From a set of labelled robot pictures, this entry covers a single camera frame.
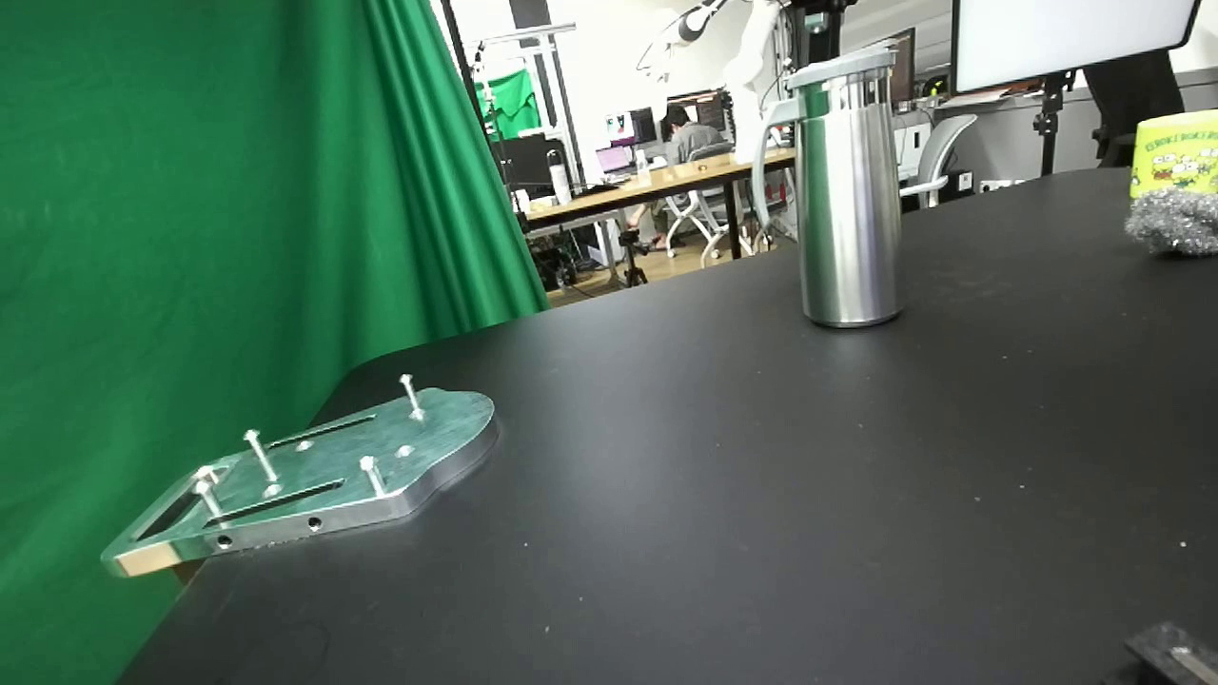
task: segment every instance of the desk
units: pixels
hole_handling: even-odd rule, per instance
[[[182,589],[131,680],[1076,685],[1218,645],[1218,258],[1085,170],[905,216],[901,319],[799,319],[791,250],[354,369],[479,387],[423,517]]]
[[[778,149],[778,151],[767,155],[767,170],[770,169],[791,169],[791,164],[797,164],[791,149]],[[598,216],[598,215],[613,215],[613,210],[640,206],[640,203],[651,203],[651,199],[685,193],[685,189],[695,189],[695,187],[725,187],[728,230],[731,230],[731,258],[737,258],[737,210],[736,210],[731,184],[746,178],[750,170],[753,169],[741,169],[731,155],[709,155],[709,160],[688,160],[688,164],[675,164],[675,169],[649,169],[637,178],[628,178],[628,184],[622,184],[613,189],[602,189],[602,193],[581,193],[581,199],[572,199],[562,206],[529,206],[525,230]]]

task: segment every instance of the table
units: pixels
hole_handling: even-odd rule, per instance
[[[797,164],[791,149],[767,151],[767,170],[791,169],[791,164]],[[525,210],[525,230],[598,216],[598,215],[613,215],[613,210],[640,206],[640,203],[651,203],[651,199],[685,193],[685,189],[695,189],[695,187],[725,187],[728,230],[731,230],[731,258],[737,258],[741,230],[737,230],[737,210],[736,210],[731,184],[750,178],[750,170],[753,169],[736,164],[731,151],[688,160],[688,164],[675,164],[675,169],[649,169],[649,170],[640,170],[637,178],[628,178],[628,184],[622,184],[613,189],[581,193],[581,199],[572,199],[562,206],[529,206]]]
[[[770,250],[354,369],[479,387],[501,449],[423,517],[220,555],[131,680],[1076,685],[1218,645],[1218,258],[1126,170],[905,216],[905,312],[799,319]]]

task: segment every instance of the metal thermos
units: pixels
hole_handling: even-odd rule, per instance
[[[799,284],[803,316],[821,328],[871,328],[901,312],[890,64],[890,50],[807,64],[787,76],[797,101],[773,106],[767,121],[767,131],[778,121],[797,121],[799,131]]]

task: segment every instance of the chair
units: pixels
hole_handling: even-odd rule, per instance
[[[919,178],[901,187],[901,199],[919,199],[920,210],[939,206],[939,189],[947,187],[945,164],[954,140],[977,121],[977,113],[954,113],[935,121],[928,133],[920,160],[919,160]]]
[[[725,151],[731,151],[731,145],[695,149],[688,160],[709,160],[709,155],[725,155]],[[675,236],[676,236],[676,230],[688,221],[688,225],[704,236],[699,262],[717,258],[718,239],[731,232],[731,230],[717,216],[717,199],[725,199],[725,189],[688,189],[688,193],[661,199],[661,206],[675,215],[675,225],[670,225],[668,236],[661,236],[661,245],[668,245],[670,255],[676,255],[676,250],[675,250]]]

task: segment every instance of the black tabletop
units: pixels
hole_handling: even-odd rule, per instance
[[[791,250],[352,373],[479,387],[411,525],[225,555],[131,680],[1113,680],[1218,645],[1218,262],[1085,170],[905,216],[905,312],[799,319]]]

